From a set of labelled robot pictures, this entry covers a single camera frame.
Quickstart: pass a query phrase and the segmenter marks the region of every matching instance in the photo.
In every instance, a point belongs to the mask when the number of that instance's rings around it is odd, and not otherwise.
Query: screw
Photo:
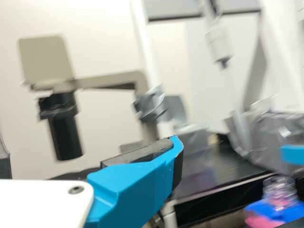
[[[82,186],[74,186],[68,191],[69,194],[75,195],[81,193],[85,188]]]

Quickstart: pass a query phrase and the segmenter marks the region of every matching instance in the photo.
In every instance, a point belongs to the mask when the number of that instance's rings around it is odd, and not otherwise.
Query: clear plastic container
[[[293,179],[274,176],[264,180],[263,199],[244,212],[250,228],[275,228],[304,217],[304,204],[297,198]]]
[[[276,211],[293,206],[297,203],[294,180],[284,176],[264,180],[263,199],[273,205]]]

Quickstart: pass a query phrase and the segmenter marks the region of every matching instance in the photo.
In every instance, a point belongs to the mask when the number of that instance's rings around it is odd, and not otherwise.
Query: pink object
[[[284,224],[282,221],[269,220],[264,216],[250,216],[245,219],[245,222],[251,228],[275,228]]]

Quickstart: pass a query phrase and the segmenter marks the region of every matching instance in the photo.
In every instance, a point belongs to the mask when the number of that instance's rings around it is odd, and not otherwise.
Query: white pole
[[[161,84],[159,66],[155,57],[155,49],[152,46],[148,32],[148,16],[142,0],[130,0],[130,10],[136,40],[139,47],[140,59],[143,64],[144,73],[148,81],[149,89],[153,89]],[[158,136],[160,138],[174,135],[172,121],[157,123]]]

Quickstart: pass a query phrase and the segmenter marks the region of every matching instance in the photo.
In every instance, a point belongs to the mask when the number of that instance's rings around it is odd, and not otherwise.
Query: blue object
[[[262,199],[245,207],[245,211],[252,211],[256,215],[267,217],[270,220],[287,223],[304,217],[304,204],[301,201],[297,201],[294,206],[276,211],[275,206]]]
[[[152,161],[112,165],[87,176],[94,202],[85,228],[141,228],[172,192],[174,160],[183,145],[177,136],[173,147]]]
[[[304,146],[284,145],[281,146],[281,159],[284,162],[303,165],[304,164]]]

